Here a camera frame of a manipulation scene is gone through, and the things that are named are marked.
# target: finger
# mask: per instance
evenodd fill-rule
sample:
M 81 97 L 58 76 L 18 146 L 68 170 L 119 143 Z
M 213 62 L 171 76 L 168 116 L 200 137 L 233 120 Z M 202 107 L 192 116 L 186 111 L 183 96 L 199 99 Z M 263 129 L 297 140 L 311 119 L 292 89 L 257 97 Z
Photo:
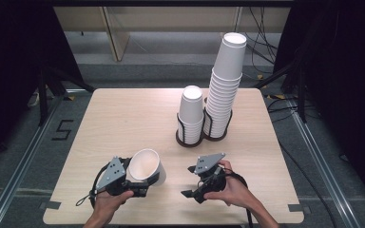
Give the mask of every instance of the finger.
M 110 195 L 108 194 L 107 191 L 102 191 L 97 193 L 96 197 L 109 197 Z
M 125 191 L 120 195 L 122 201 L 126 201 L 129 198 L 133 197 L 134 192 L 131 190 Z
M 232 173 L 233 168 L 232 168 L 232 165 L 231 165 L 230 161 L 228 161 L 228 160 L 220 160 L 219 161 L 219 164 L 221 164 L 221 165 L 224 166 L 224 168 L 226 169 L 225 170 L 226 173 L 228 173 L 228 174 Z
M 222 194 L 221 194 L 221 192 L 208 192 L 205 195 L 203 195 L 203 197 L 206 200 L 221 200 Z

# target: stack of paper cups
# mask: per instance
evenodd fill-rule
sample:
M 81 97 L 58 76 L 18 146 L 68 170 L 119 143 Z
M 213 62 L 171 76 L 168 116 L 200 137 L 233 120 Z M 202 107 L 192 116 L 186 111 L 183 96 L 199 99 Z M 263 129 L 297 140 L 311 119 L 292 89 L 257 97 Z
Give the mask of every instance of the stack of paper cups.
M 178 114 L 178 137 L 185 144 L 195 144 L 201 139 L 203 124 L 202 91 L 195 85 L 187 86 Z
M 226 33 L 221 42 L 207 97 L 203 132 L 211 138 L 223 136 L 239 88 L 246 47 L 245 36 Z

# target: person's right hand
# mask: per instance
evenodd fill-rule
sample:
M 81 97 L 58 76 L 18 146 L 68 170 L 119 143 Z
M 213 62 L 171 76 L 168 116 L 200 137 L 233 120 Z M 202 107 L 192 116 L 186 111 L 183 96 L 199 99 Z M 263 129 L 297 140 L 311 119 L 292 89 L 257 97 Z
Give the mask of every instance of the person's right hand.
M 224 166 L 226 174 L 232 173 L 233 168 L 230 161 L 220 160 L 219 164 Z M 233 177 L 226 177 L 226 186 L 221 192 L 206 193 L 204 198 L 207 200 L 223 200 L 228 206 L 233 204 L 244 208 L 258 201 L 241 181 Z
M 233 169 L 229 161 L 220 160 L 219 164 L 224 166 L 226 174 L 232 173 Z M 226 177 L 226 186 L 221 192 L 209 192 L 203 197 L 207 200 L 223 200 L 228 206 L 233 204 L 248 209 L 262 228 L 279 227 L 275 219 L 250 190 L 241 181 L 231 176 Z
M 133 197 L 133 192 L 128 190 L 119 196 L 111 196 L 107 191 L 97 194 L 96 204 L 93 214 L 87 220 L 84 228 L 99 228 L 109 224 L 115 211 L 129 198 Z

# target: person's left hand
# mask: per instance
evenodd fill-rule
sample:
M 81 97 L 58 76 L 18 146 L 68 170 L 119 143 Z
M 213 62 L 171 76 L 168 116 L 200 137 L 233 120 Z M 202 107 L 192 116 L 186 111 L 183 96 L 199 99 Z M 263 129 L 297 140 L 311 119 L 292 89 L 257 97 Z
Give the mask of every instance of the person's left hand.
M 96 197 L 94 212 L 85 224 L 85 228 L 103 227 L 109 224 L 115 211 L 133 196 L 132 191 L 123 192 L 120 196 L 111 196 L 104 191 Z

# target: gray floor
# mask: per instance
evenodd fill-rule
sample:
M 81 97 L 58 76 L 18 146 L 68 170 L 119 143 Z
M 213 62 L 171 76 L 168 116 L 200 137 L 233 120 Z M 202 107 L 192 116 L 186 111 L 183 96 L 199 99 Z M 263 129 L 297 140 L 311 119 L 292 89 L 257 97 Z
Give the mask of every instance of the gray floor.
M 87 32 L 82 36 L 79 32 L 69 32 L 67 38 L 85 81 L 96 87 L 184 87 L 188 85 L 207 87 L 221 41 L 219 33 L 132 33 L 123 60 L 116 63 L 112 59 L 105 34 Z M 268 40 L 277 46 L 279 35 L 270 34 Z M 260 51 L 265 55 L 268 54 L 266 49 L 261 48 Z M 247 51 L 243 68 L 245 76 L 240 86 L 251 87 L 257 82 L 259 75 L 264 77 L 269 75 L 260 71 L 270 72 L 272 65 Z M 283 78 L 263 88 L 262 94 L 265 96 L 280 94 L 279 86 L 282 80 Z M 66 84 L 66 87 L 76 88 L 69 84 Z M 88 95 L 76 96 L 73 100 L 66 99 L 60 103 L 32 158 L 28 172 L 0 222 L 0 227 L 56 227 L 44 224 L 42 220 L 44 209 L 40 207 L 42 203 L 49 200 L 55 187 L 89 99 Z M 274 99 L 265 98 L 266 105 L 273 101 Z M 279 101 L 272 108 L 282 108 L 287 105 L 286 101 Z M 352 166 L 339 158 L 340 147 L 336 144 L 335 137 L 331 135 L 328 126 L 324 124 L 323 118 L 313 107 L 311 99 L 307 101 L 306 114 L 307 125 L 325 160 L 329 163 L 338 185 L 352 205 L 360 227 L 365 227 L 363 183 Z M 346 227 L 292 116 L 293 112 L 290 109 L 270 113 L 278 139 L 326 201 L 336 227 Z M 64 126 L 71 130 L 69 137 L 66 141 L 53 141 L 53 138 L 65 136 L 63 132 L 56 131 L 62 120 L 73 120 L 71 123 L 64 123 Z M 27 150 L 38 122 L 37 105 L 24 114 L 22 120 L 14 127 L 11 137 L 5 141 L 8 149 L 0 152 L 0 194 Z M 305 210 L 305 219 L 301 224 L 285 224 L 285 226 L 334 227 L 316 190 L 311 187 L 292 159 L 286 153 L 282 153 L 300 203 Z M 81 227 L 81 225 L 59 227 Z

